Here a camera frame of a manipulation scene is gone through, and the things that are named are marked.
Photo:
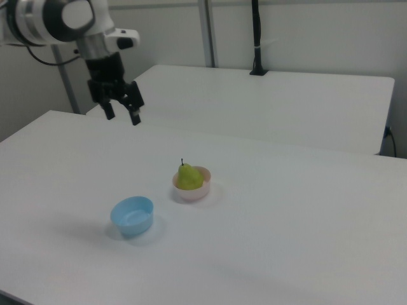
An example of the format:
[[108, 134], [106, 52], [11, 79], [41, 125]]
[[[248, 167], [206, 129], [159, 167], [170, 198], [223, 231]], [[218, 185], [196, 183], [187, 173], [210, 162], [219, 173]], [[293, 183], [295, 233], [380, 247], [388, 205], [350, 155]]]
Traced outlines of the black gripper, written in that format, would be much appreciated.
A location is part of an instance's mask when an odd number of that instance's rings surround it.
[[144, 99], [135, 81], [124, 80], [125, 69], [121, 55], [116, 52], [104, 58], [85, 60], [90, 73], [88, 87], [92, 100], [99, 104], [108, 120], [114, 118], [111, 100], [116, 100], [128, 109], [133, 125], [141, 122], [140, 107]]

